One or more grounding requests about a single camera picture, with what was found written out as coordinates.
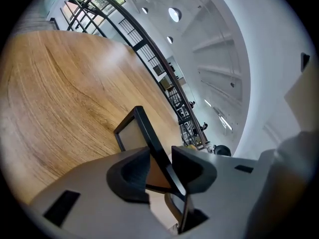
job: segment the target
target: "wooden table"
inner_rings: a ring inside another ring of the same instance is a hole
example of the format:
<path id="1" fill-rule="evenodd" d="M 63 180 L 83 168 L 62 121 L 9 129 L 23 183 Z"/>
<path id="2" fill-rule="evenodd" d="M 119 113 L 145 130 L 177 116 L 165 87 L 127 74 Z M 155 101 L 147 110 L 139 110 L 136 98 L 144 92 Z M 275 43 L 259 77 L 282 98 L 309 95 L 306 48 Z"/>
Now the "wooden table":
<path id="1" fill-rule="evenodd" d="M 37 31 L 1 57 L 2 171 L 30 200 L 73 167 L 120 151 L 113 130 L 144 107 L 165 151 L 181 145 L 171 106 L 134 51 L 95 35 Z"/>

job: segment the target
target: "round ceiling light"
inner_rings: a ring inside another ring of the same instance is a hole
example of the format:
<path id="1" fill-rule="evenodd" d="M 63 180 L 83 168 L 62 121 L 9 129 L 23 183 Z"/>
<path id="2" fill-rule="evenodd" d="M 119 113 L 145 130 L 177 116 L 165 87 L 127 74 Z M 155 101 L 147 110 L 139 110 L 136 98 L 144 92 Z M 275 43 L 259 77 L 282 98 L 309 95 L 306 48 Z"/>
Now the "round ceiling light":
<path id="1" fill-rule="evenodd" d="M 168 13 L 170 17 L 175 21 L 179 22 L 181 19 L 181 11 L 177 8 L 169 8 Z"/>
<path id="2" fill-rule="evenodd" d="M 172 44 L 172 43 L 173 43 L 173 37 L 168 36 L 168 37 L 167 37 L 167 40 L 168 40 L 168 42 L 169 42 L 170 44 Z"/>
<path id="3" fill-rule="evenodd" d="M 148 14 L 149 9 L 147 9 L 146 7 L 143 7 L 143 8 L 142 8 L 142 11 L 143 11 L 145 14 Z"/>

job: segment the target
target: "metal handrail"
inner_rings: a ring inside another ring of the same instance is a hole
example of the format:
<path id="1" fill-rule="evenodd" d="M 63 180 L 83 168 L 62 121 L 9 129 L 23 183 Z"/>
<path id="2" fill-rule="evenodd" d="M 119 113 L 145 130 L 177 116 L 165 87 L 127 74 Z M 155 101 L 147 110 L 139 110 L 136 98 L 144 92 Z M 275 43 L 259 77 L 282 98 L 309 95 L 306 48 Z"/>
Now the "metal handrail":
<path id="1" fill-rule="evenodd" d="M 197 130 L 198 136 L 202 142 L 202 145 L 204 148 L 206 148 L 204 137 L 202 135 L 202 132 L 200 130 L 200 125 L 195 117 L 195 114 L 187 100 L 186 94 L 184 90 L 182 89 L 181 85 L 178 82 L 178 79 L 176 78 L 173 70 L 171 69 L 170 65 L 168 64 L 167 60 L 159 50 L 159 48 L 156 46 L 154 41 L 149 37 L 147 32 L 142 28 L 142 26 L 137 22 L 137 20 L 120 4 L 118 4 L 115 0 L 106 0 L 110 5 L 112 5 L 124 18 L 127 19 L 127 21 L 135 28 L 135 30 L 140 34 L 140 36 L 143 38 L 143 40 L 146 42 L 146 44 L 150 47 L 154 55 L 158 58 L 159 62 L 163 66 L 164 70 L 166 71 L 169 79 L 173 83 L 174 87 L 176 88 L 177 92 L 179 93 L 179 96 L 182 100 L 184 100 L 184 105 L 188 111 L 188 114 L 191 116 L 193 120 L 194 127 Z"/>

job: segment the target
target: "black railing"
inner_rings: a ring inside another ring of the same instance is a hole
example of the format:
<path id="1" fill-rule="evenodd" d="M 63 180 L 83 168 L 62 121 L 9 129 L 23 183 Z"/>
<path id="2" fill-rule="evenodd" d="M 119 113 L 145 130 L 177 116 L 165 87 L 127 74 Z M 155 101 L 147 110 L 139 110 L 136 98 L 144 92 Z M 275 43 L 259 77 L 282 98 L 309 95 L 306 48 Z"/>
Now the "black railing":
<path id="1" fill-rule="evenodd" d="M 69 25 L 68 30 L 78 31 L 78 27 L 81 27 L 83 32 L 87 32 L 88 26 L 92 24 L 96 28 L 95 31 L 98 31 L 101 36 L 107 38 L 107 35 L 94 21 L 97 16 L 107 20 L 107 22 L 120 34 L 123 40 L 135 51 L 136 55 L 143 62 L 146 69 L 149 71 L 161 89 L 162 93 L 170 103 L 171 107 L 175 111 L 179 120 L 183 143 L 185 145 L 194 144 L 197 148 L 199 145 L 201 145 L 202 148 L 205 148 L 205 141 L 203 140 L 204 137 L 202 135 L 202 131 L 200 130 L 199 123 L 172 68 L 164 58 L 159 48 L 155 45 L 154 41 L 149 37 L 141 25 L 132 17 L 132 15 L 115 0 L 105 0 L 105 2 L 100 0 L 100 2 L 103 4 L 108 3 L 110 6 L 113 6 L 114 10 L 117 10 L 124 17 L 124 19 L 119 23 L 119 26 L 121 26 L 124 31 L 120 31 L 116 24 L 112 22 L 92 0 L 83 0 L 81 2 L 77 0 L 70 1 L 75 3 L 78 7 L 73 12 L 68 4 L 65 3 L 72 14 L 70 19 L 68 19 L 63 10 L 61 10 L 65 20 Z M 86 25 L 83 23 L 85 17 L 89 19 L 89 22 Z M 141 54 L 145 56 L 146 61 L 141 58 Z M 169 88 L 168 95 L 165 93 L 165 89 L 162 87 L 162 85 L 156 80 L 146 63 L 149 63 L 152 66 L 152 69 L 157 75 L 160 75 L 164 72 L 167 73 L 172 83 L 172 86 Z"/>

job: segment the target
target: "fluorescent light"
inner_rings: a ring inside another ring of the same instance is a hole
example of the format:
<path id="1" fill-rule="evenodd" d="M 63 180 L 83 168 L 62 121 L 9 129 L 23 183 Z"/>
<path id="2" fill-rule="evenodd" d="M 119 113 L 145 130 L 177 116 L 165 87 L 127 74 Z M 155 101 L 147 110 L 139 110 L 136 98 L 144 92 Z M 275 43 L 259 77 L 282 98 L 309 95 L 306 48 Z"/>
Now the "fluorescent light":
<path id="1" fill-rule="evenodd" d="M 220 116 L 219 118 L 226 124 L 226 126 L 228 126 L 228 128 L 229 128 L 230 130 L 233 130 L 233 129 L 231 128 L 231 126 L 227 123 L 227 121 L 224 119 L 223 116 Z"/>
<path id="2" fill-rule="evenodd" d="M 146 7 L 143 7 L 143 8 L 142 8 L 142 11 L 143 11 L 145 14 L 148 14 L 149 9 L 147 9 Z"/>
<path id="3" fill-rule="evenodd" d="M 211 107 L 211 104 L 206 99 L 204 99 L 204 100 Z"/>
<path id="4" fill-rule="evenodd" d="M 168 42 L 169 42 L 170 44 L 173 43 L 173 37 L 168 36 L 168 37 L 167 37 L 167 40 L 168 40 Z"/>
<path id="5" fill-rule="evenodd" d="M 177 8 L 169 8 L 168 13 L 170 17 L 175 21 L 179 22 L 181 19 L 181 11 Z"/>

